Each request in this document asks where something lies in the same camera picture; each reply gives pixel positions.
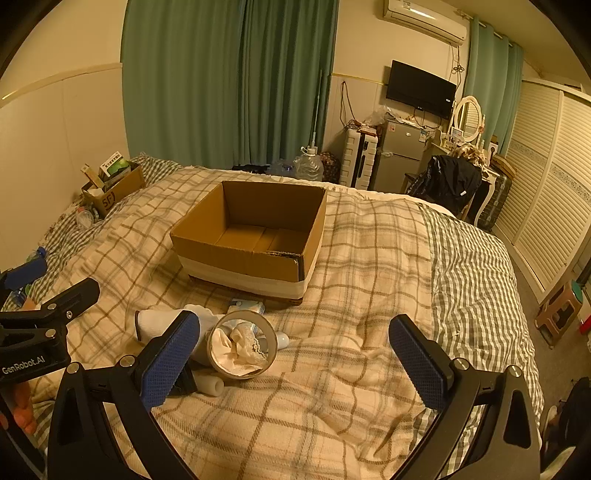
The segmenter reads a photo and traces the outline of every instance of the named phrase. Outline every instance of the ceiling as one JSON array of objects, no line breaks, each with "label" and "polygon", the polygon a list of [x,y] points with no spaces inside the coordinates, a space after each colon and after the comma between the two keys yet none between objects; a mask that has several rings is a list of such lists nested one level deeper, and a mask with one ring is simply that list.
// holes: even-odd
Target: ceiling
[{"label": "ceiling", "polygon": [[444,0],[521,45],[526,61],[544,74],[591,83],[579,59],[554,24],[530,0]]}]

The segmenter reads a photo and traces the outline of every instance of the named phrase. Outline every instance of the sf cardboard box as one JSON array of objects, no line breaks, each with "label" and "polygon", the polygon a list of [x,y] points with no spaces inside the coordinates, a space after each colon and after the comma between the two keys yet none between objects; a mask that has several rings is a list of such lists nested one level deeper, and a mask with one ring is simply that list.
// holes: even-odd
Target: sf cardboard box
[{"label": "sf cardboard box", "polygon": [[88,203],[91,203],[95,206],[101,218],[105,218],[115,203],[124,199],[130,193],[133,193],[139,189],[143,189],[146,186],[141,165],[130,162],[130,166],[131,172],[129,172],[125,177],[123,177],[99,197],[94,197],[87,192],[88,189],[94,187],[91,182],[88,182],[82,187],[82,195],[84,195],[84,198]]}]

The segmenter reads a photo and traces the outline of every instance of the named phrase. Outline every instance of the white suitcase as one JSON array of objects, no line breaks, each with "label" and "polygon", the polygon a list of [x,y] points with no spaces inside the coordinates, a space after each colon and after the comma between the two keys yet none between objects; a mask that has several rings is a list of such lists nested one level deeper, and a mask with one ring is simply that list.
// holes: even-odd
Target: white suitcase
[{"label": "white suitcase", "polygon": [[340,166],[339,183],[358,190],[367,190],[374,167],[378,137],[372,137],[352,128],[347,130],[345,151]]}]

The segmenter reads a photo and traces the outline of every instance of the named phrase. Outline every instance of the finger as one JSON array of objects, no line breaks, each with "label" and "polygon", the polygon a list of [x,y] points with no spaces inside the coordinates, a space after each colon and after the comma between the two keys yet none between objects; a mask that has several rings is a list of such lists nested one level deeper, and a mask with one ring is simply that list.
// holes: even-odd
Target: finger
[{"label": "finger", "polygon": [[17,422],[17,425],[22,429],[35,420],[32,406],[28,408],[17,407],[12,412],[12,416],[14,416],[14,421]]},{"label": "finger", "polygon": [[33,421],[29,425],[27,425],[23,430],[25,430],[25,432],[27,432],[29,435],[33,435],[36,429],[37,422],[35,421],[35,419],[33,419]]},{"label": "finger", "polygon": [[23,382],[14,387],[14,401],[18,407],[26,408],[31,402],[31,387],[29,382]]}]

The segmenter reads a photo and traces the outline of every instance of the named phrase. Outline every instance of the blue gripper pad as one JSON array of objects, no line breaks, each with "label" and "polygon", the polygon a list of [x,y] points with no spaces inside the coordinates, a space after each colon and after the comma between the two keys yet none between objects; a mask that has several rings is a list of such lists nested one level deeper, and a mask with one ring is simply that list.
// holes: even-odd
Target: blue gripper pad
[{"label": "blue gripper pad", "polygon": [[4,288],[17,291],[29,285],[29,283],[33,283],[36,279],[41,278],[46,273],[47,262],[45,261],[45,258],[34,258],[20,267],[8,270],[4,279]]},{"label": "blue gripper pad", "polygon": [[162,345],[141,377],[140,397],[147,410],[162,405],[170,393],[199,340],[199,318],[183,310],[162,336],[152,339],[144,350],[155,340]]},{"label": "blue gripper pad", "polygon": [[398,315],[390,321],[388,335],[394,353],[425,406],[443,410],[447,404],[447,392],[453,382],[449,357],[438,344],[427,340],[406,315]]}]

